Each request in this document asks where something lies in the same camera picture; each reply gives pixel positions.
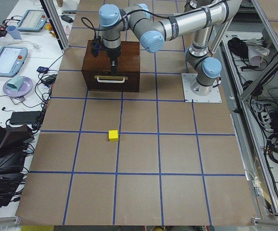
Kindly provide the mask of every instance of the blue joint cap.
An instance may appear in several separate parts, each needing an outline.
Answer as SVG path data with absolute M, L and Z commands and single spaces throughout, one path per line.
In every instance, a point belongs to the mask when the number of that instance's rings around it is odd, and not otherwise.
M 220 75 L 222 66 L 218 59 L 208 57 L 203 61 L 202 69 L 209 78 L 217 78 Z
M 148 6 L 144 3 L 135 4 L 135 5 L 141 7 L 143 10 L 149 11 Z M 149 13 L 145 12 L 145 15 L 147 16 L 148 19 L 151 19 L 151 15 Z
M 120 10 L 116 5 L 105 4 L 99 10 L 100 25 L 113 26 L 120 19 Z
M 158 52 L 164 45 L 164 37 L 159 31 L 145 32 L 140 38 L 141 45 L 150 53 Z

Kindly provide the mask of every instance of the white mounting plate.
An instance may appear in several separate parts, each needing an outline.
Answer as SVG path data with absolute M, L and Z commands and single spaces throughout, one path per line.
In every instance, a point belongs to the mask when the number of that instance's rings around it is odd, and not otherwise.
M 200 96 L 193 93 L 193 91 L 190 89 L 190 83 L 196 77 L 197 74 L 182 73 L 185 102 L 191 103 L 193 101 L 194 103 L 221 103 L 221 97 L 218 87 L 212 88 L 211 93 L 207 96 Z

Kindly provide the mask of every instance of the metal handle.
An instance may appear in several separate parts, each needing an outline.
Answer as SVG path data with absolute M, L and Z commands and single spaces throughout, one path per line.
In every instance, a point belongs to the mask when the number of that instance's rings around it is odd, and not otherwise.
M 99 83 L 125 83 L 125 78 L 123 78 L 122 80 L 100 80 L 100 78 L 97 77 L 97 81 Z

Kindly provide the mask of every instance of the brown wooden drawer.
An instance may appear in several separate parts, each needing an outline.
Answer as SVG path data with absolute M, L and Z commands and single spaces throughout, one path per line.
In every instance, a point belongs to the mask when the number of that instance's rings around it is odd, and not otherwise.
M 140 46 L 139 42 L 122 41 L 121 55 L 118 58 L 118 73 L 110 73 L 110 59 L 105 51 L 98 57 L 91 54 L 91 40 L 88 41 L 82 65 L 82 75 L 89 90 L 139 92 L 140 85 Z

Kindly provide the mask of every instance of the yellow cube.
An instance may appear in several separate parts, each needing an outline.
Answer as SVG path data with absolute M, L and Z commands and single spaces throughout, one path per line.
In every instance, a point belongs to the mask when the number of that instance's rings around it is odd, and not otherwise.
M 118 141 L 119 140 L 118 130 L 109 130 L 108 136 L 109 136 L 109 141 Z

